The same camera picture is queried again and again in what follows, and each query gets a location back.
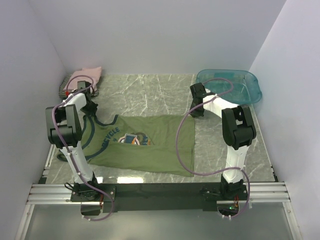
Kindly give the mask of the green printed tank top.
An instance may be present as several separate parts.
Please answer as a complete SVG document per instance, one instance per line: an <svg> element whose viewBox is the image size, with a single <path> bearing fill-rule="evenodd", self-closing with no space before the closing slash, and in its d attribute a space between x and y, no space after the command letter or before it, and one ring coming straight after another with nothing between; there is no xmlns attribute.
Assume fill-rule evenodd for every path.
<svg viewBox="0 0 320 240"><path fill-rule="evenodd" d="M90 165L189 178L195 164L195 120L115 115L103 123L85 115L81 147Z"/></svg>

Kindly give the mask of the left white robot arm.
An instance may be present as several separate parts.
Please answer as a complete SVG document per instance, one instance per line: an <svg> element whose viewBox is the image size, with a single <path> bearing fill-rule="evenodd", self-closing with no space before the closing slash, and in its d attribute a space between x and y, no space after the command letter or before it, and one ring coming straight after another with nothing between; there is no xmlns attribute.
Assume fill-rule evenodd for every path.
<svg viewBox="0 0 320 240"><path fill-rule="evenodd" d="M79 112L95 116L98 104L91 100L94 80L79 81L77 89L71 91L60 104L45 109L47 137L51 144L61 150L74 174L74 186L69 189L76 196L83 195L88 201L96 200L100 195L97 179L83 153L83 136Z"/></svg>

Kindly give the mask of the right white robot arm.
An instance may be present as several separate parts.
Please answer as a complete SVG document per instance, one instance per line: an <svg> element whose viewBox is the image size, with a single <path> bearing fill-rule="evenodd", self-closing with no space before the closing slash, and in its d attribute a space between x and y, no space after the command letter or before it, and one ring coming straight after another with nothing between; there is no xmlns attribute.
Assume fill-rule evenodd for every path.
<svg viewBox="0 0 320 240"><path fill-rule="evenodd" d="M247 151L256 138L257 131L248 105L231 103L206 89L202 83L190 87L192 117L202 117L209 111L221 118L222 137L227 145L225 170L221 175L219 193L230 200L243 185Z"/></svg>

